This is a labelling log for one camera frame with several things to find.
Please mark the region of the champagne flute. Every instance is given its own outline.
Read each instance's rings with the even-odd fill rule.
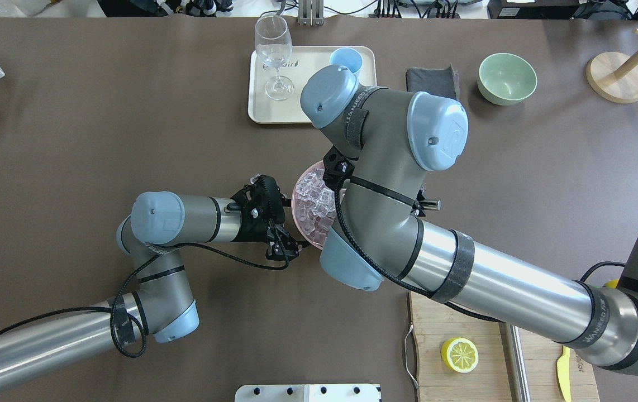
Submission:
[[[280,75],[280,67],[292,56],[292,38],[284,18],[268,15],[257,20],[255,50],[262,63],[276,71],[276,76],[265,84],[267,96],[277,101],[288,99],[294,93],[294,83]]]

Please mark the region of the blue cup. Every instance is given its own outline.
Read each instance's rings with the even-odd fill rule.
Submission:
[[[358,76],[363,60],[361,54],[350,47],[336,49],[329,56],[329,64],[346,66],[352,74]]]

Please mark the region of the wooden cutting board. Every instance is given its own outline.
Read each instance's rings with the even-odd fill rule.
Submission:
[[[512,402],[508,354],[500,325],[460,314],[416,293],[409,298],[418,362],[419,402]],[[441,359],[441,345],[449,338],[470,339],[478,348],[478,367],[468,374],[451,371]],[[556,361],[562,346],[520,330],[531,399],[560,402]],[[592,366],[570,353],[573,402],[599,402]]]

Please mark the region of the white metal plate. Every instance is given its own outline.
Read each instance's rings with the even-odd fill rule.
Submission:
[[[329,55],[340,47],[350,47],[361,54],[363,65],[359,82],[376,85],[376,61],[373,51],[365,46],[294,46],[290,60],[282,67],[281,74],[294,82],[294,93],[285,101],[274,101],[265,94],[265,82],[275,75],[258,59],[253,51],[250,57],[250,94],[247,113],[260,124],[310,123],[309,117],[299,106],[299,96],[304,85],[317,71],[329,65]]]
[[[380,390],[378,384],[241,386],[235,393],[235,402],[380,402]]]

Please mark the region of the robotic arm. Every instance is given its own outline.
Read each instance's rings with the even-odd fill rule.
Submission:
[[[140,194],[117,231],[120,249],[136,268],[138,290],[125,294],[121,290],[116,299],[82,308],[95,311],[0,335],[0,392],[114,347],[137,357],[145,350],[147,334],[166,343],[191,333],[199,316],[179,248],[204,247],[198,243],[205,242],[266,242],[266,257],[284,261],[286,267],[306,244],[294,240],[283,227],[284,204],[288,200],[270,176],[259,176],[232,198]],[[140,352],[125,351],[124,346],[139,338]]]
[[[465,146],[459,102],[364,87],[333,65],[309,80],[301,106],[334,145],[327,185],[348,181],[321,255],[329,275],[363,290],[387,277],[638,375],[638,240],[616,290],[560,277],[414,216],[427,171],[451,167]]]

